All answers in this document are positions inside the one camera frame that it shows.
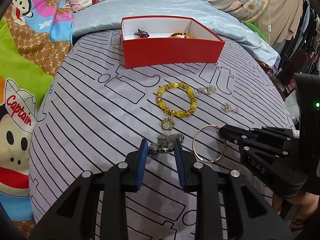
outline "gold bangle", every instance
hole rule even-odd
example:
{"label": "gold bangle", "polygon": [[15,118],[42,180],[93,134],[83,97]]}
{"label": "gold bangle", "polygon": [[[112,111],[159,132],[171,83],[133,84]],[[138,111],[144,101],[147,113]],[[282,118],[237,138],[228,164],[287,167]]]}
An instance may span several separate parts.
{"label": "gold bangle", "polygon": [[217,129],[217,130],[220,129],[220,127],[217,126],[217,125],[215,125],[215,124],[209,124],[209,125],[206,125],[206,126],[202,127],[198,132],[196,132],[195,136],[193,137],[193,140],[192,140],[192,149],[193,149],[193,152],[194,152],[195,156],[196,156],[199,160],[201,160],[201,161],[203,161],[203,162],[205,162],[205,163],[214,163],[214,162],[220,160],[220,158],[224,155],[224,153],[225,153],[225,151],[226,151],[226,149],[227,149],[227,140],[226,140],[225,143],[224,143],[223,152],[220,154],[220,156],[219,156],[218,158],[216,158],[215,160],[212,160],[212,161],[207,161],[207,160],[205,160],[204,158],[201,158],[201,157],[197,154],[197,152],[196,152],[196,150],[195,150],[195,140],[196,140],[196,136],[198,135],[198,133],[200,133],[204,128],[207,128],[207,127],[214,127],[214,128]]}
{"label": "gold bangle", "polygon": [[193,39],[189,33],[175,32],[169,36],[169,38],[177,38],[178,35],[183,35],[185,38]]}
{"label": "gold bangle", "polygon": [[[169,90],[171,88],[183,88],[186,93],[188,93],[189,95],[189,99],[190,99],[190,109],[187,111],[176,111],[173,110],[171,108],[167,107],[167,104],[162,101],[162,94],[166,91]],[[195,112],[195,110],[197,109],[197,99],[193,94],[193,89],[188,85],[185,84],[184,82],[174,82],[174,83],[169,83],[166,84],[162,87],[159,87],[157,94],[156,94],[156,102],[159,105],[159,107],[164,111],[165,114],[171,115],[171,116],[176,116],[176,117],[189,117],[191,114],[193,114]]]}

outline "red box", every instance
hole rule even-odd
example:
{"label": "red box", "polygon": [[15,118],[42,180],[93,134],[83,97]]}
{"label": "red box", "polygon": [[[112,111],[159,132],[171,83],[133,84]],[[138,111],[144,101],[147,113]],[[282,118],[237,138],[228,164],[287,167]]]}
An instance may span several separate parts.
{"label": "red box", "polygon": [[[138,29],[149,38],[136,39]],[[196,20],[179,16],[122,18],[122,43],[126,68],[172,63],[216,63],[225,41]],[[175,32],[193,39],[169,38]]]}

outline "silver rivet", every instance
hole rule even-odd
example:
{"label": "silver rivet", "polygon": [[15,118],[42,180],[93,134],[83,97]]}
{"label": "silver rivet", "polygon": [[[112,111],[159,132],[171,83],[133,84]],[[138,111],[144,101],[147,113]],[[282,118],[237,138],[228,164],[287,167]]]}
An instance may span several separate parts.
{"label": "silver rivet", "polygon": [[90,177],[90,176],[91,176],[91,172],[90,172],[90,171],[84,171],[84,172],[82,172],[82,177],[88,178],[88,177]]}
{"label": "silver rivet", "polygon": [[121,169],[125,169],[126,167],[128,167],[128,164],[123,162],[123,163],[119,163],[118,164],[118,167],[121,168]]}
{"label": "silver rivet", "polygon": [[235,178],[240,176],[240,172],[237,170],[230,171],[230,174],[232,177],[235,177]]}
{"label": "silver rivet", "polygon": [[193,166],[196,168],[196,169],[201,169],[203,167],[203,164],[200,163],[200,162],[196,162],[193,164]]}

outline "cartoon monkey blanket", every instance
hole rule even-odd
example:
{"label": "cartoon monkey blanket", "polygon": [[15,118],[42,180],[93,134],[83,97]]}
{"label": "cartoon monkey blanket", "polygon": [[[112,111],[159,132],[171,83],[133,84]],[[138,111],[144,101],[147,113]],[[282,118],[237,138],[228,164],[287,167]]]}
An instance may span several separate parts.
{"label": "cartoon monkey blanket", "polygon": [[66,0],[12,0],[0,20],[0,202],[14,221],[33,219],[28,184],[38,109],[72,47]]}

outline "yellow beaded bracelet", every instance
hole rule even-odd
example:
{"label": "yellow beaded bracelet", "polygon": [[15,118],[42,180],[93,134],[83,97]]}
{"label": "yellow beaded bracelet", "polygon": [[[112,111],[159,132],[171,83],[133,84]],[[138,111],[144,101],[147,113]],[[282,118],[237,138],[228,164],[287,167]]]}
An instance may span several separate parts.
{"label": "yellow beaded bracelet", "polygon": [[[182,110],[176,111],[176,110],[173,110],[173,109],[167,107],[167,104],[162,100],[162,95],[166,90],[169,90],[171,88],[178,88],[178,87],[185,89],[185,91],[189,95],[189,99],[190,99],[191,105],[190,105],[190,109],[187,110],[187,111],[182,111]],[[169,83],[167,85],[164,85],[164,86],[160,87],[158,89],[158,91],[157,91],[156,102],[159,105],[159,107],[161,109],[163,109],[163,111],[166,114],[171,115],[171,116],[180,117],[180,118],[189,117],[197,109],[197,99],[193,94],[193,89],[188,84],[185,84],[184,82],[181,82],[181,83],[179,83],[179,82]]]}

